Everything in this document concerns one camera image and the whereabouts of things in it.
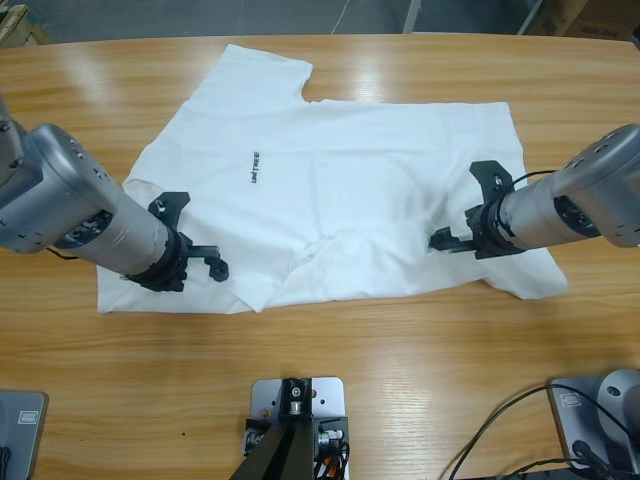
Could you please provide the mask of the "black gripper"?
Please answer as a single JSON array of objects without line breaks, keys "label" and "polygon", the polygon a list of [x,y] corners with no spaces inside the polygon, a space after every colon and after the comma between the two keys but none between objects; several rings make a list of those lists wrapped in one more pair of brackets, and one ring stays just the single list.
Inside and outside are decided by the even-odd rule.
[{"label": "black gripper", "polygon": [[467,226],[471,229],[470,240],[456,240],[449,227],[436,230],[428,246],[438,251],[462,253],[472,251],[477,260],[504,257],[523,253],[524,250],[506,240],[500,230],[497,209],[498,201],[473,207],[465,212]]},{"label": "black gripper", "polygon": [[192,258],[204,261],[214,281],[229,278],[228,264],[220,257],[218,246],[194,245],[186,235],[171,227],[127,234],[123,250],[128,260],[124,277],[151,291],[182,292]]}]

